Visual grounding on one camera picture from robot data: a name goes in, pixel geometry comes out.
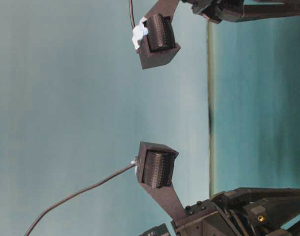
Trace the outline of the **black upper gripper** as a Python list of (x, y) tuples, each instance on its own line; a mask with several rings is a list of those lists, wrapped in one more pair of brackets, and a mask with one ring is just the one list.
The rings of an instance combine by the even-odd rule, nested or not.
[[(191, 4), (193, 14), (200, 15), (212, 23), (219, 24), (222, 19), (217, 10), (224, 6), (240, 7), (244, 0), (183, 0)], [(244, 5), (243, 21), (269, 18), (300, 16), (300, 0), (258, 0), (261, 4)]]

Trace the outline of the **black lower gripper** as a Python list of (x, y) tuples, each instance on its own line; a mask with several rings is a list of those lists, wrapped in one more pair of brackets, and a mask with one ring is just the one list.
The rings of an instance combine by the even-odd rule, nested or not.
[(178, 236), (266, 236), (300, 214), (300, 189), (237, 188), (183, 207), (170, 194)]

